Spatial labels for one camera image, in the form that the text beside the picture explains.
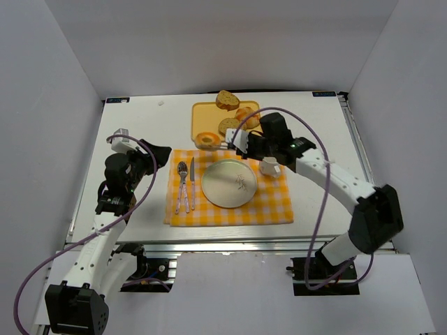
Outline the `glazed ring donut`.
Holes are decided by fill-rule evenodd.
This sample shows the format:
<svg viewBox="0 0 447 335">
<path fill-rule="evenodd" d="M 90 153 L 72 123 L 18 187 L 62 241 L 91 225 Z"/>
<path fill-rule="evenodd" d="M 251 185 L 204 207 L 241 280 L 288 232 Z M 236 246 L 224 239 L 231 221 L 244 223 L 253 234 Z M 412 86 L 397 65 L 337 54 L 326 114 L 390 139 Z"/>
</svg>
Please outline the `glazed ring donut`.
<svg viewBox="0 0 447 335">
<path fill-rule="evenodd" d="M 197 134 L 194 144 L 200 150 L 217 150 L 221 146 L 221 138 L 215 133 L 202 132 Z"/>
</svg>

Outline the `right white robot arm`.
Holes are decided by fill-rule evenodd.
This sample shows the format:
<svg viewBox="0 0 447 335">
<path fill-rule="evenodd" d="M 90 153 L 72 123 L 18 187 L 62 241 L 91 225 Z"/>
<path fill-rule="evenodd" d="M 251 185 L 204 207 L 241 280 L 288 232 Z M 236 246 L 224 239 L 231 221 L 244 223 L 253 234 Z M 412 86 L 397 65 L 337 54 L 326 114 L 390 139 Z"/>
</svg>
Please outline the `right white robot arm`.
<svg viewBox="0 0 447 335">
<path fill-rule="evenodd" d="M 390 185 L 375 186 L 361 181 L 330 162 L 322 143 L 294 137 L 285 118 L 275 108 L 260 119 L 261 133 L 242 128 L 226 131 L 226 142 L 243 159 L 261 161 L 275 158 L 331 195 L 351 215 L 346 233 L 335 237 L 316 252 L 316 258 L 328 269 L 359 254 L 373 254 L 404 228 L 397 191 Z"/>
</svg>

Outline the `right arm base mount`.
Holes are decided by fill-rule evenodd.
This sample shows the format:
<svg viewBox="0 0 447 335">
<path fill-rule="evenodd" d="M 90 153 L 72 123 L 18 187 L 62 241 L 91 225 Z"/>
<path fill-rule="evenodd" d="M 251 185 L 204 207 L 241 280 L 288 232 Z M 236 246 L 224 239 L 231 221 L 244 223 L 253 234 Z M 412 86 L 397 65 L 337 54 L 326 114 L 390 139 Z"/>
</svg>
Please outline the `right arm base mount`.
<svg viewBox="0 0 447 335">
<path fill-rule="evenodd" d="M 318 297 L 318 296 L 355 296 L 360 294 L 358 274 L 354 264 L 339 276 L 334 277 L 329 283 L 318 290 L 309 290 L 305 285 L 305 261 L 306 257 L 291 258 L 286 273 L 292 278 L 293 294 L 296 297 Z M 330 272 L 317 263 L 314 258 L 310 259 L 308 279 L 310 285 L 318 285 L 325 279 L 333 276 Z"/>
</svg>

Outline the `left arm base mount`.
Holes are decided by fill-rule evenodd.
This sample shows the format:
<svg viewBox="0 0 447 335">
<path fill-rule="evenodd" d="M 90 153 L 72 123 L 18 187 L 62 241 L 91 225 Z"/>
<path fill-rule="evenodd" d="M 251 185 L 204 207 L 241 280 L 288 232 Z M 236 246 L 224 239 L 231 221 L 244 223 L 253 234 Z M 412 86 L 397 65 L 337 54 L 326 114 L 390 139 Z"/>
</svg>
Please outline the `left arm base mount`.
<svg viewBox="0 0 447 335">
<path fill-rule="evenodd" d="M 135 258 L 136 271 L 130 275 L 121 287 L 121 292 L 162 292 L 168 293 L 173 279 L 169 275 L 170 259 L 146 256 L 142 244 L 121 244 L 111 252 L 111 256 L 130 254 Z"/>
</svg>

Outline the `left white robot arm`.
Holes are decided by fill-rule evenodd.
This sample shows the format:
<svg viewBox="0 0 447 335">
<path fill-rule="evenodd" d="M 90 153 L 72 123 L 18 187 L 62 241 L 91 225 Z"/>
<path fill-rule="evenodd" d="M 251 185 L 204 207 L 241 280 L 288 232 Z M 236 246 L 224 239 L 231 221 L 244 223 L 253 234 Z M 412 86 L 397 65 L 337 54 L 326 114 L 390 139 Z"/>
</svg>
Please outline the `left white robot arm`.
<svg viewBox="0 0 447 335">
<path fill-rule="evenodd" d="M 139 203 L 135 198 L 138 184 L 166 165 L 172 149 L 129 140 L 127 135 L 109 140 L 114 153 L 105 160 L 91 236 L 61 283 L 47 287 L 45 305 L 55 334 L 102 334 L 110 314 L 110 295 L 127 280 L 147 274 L 143 246 L 116 243 Z"/>
</svg>

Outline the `metal tongs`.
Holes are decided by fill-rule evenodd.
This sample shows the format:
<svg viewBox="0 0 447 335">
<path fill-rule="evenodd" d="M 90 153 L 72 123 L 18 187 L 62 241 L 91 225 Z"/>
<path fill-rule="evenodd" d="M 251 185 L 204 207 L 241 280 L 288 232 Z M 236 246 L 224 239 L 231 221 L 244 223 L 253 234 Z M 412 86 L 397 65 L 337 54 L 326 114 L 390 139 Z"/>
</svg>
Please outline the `metal tongs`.
<svg viewBox="0 0 447 335">
<path fill-rule="evenodd" d="M 214 139 L 210 145 L 207 147 L 211 151 L 217 151 L 217 150 L 230 150 L 230 151 L 236 151 L 240 148 L 240 141 L 235 140 L 234 142 L 225 142 L 221 141 L 220 138 Z"/>
</svg>

